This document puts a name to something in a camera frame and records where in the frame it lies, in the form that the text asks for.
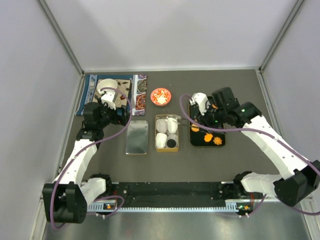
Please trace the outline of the orange round cookie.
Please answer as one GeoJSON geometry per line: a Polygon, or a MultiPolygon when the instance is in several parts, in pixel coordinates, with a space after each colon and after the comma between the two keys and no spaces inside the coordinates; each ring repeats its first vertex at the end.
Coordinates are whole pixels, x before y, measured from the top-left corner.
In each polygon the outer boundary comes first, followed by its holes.
{"type": "Polygon", "coordinates": [[[190,126],[190,129],[191,129],[193,132],[199,132],[199,131],[200,131],[199,126],[197,126],[196,124],[192,124],[192,125],[190,126]]]}

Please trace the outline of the black serving tongs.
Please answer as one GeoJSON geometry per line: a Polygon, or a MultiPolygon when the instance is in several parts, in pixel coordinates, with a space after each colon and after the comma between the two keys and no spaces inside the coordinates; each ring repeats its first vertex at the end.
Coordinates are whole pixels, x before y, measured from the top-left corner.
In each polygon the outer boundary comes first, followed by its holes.
{"type": "Polygon", "coordinates": [[[181,126],[191,126],[193,124],[188,119],[181,117],[179,115],[176,117],[176,121],[177,121],[177,124],[181,126]]]}

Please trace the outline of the black sandwich cookie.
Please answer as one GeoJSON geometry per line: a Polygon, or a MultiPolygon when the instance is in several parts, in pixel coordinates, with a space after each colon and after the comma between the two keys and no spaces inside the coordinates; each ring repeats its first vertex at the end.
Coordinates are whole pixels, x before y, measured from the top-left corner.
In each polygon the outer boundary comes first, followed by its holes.
{"type": "Polygon", "coordinates": [[[167,140],[166,144],[169,148],[176,148],[177,147],[177,141],[175,139],[167,140]]]}

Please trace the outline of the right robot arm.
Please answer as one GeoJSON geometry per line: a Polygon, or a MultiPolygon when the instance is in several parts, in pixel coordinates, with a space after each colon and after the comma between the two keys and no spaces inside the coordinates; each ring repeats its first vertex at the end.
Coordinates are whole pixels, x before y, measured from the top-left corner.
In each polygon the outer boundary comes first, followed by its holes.
{"type": "Polygon", "coordinates": [[[195,93],[190,107],[194,118],[212,131],[228,124],[255,143],[271,160],[279,174],[258,174],[246,171],[235,177],[233,192],[245,198],[251,192],[277,197],[287,206],[294,207],[315,191],[320,183],[320,162],[313,162],[293,150],[270,126],[262,112],[251,102],[240,104],[230,87],[221,88],[208,97],[195,93]]]}

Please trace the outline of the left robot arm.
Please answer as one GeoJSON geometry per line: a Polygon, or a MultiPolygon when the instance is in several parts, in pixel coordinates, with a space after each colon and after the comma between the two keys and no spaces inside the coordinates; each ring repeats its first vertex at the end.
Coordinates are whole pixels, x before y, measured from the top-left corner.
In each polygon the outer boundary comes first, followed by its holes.
{"type": "Polygon", "coordinates": [[[74,147],[60,174],[42,189],[45,215],[53,228],[72,223],[81,224],[87,215],[88,206],[99,196],[109,198],[114,191],[109,176],[96,174],[82,183],[92,157],[102,142],[112,139],[104,137],[104,128],[110,124],[129,126],[132,104],[112,109],[107,103],[89,102],[83,109],[83,121],[76,135],[74,147]]]}

